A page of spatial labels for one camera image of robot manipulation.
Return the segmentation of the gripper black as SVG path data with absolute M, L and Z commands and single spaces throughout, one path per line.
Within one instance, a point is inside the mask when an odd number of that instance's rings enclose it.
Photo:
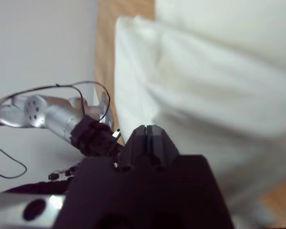
M 119 169 L 135 168 L 135 161 L 143 154 L 147 134 L 147 155 L 157 171 L 165 171 L 179 152 L 164 129 L 157 125 L 141 125 L 133 130 L 124 148 L 113 136 L 109 126 L 86 115 L 71 131 L 71 145 L 87 157 L 117 156 Z

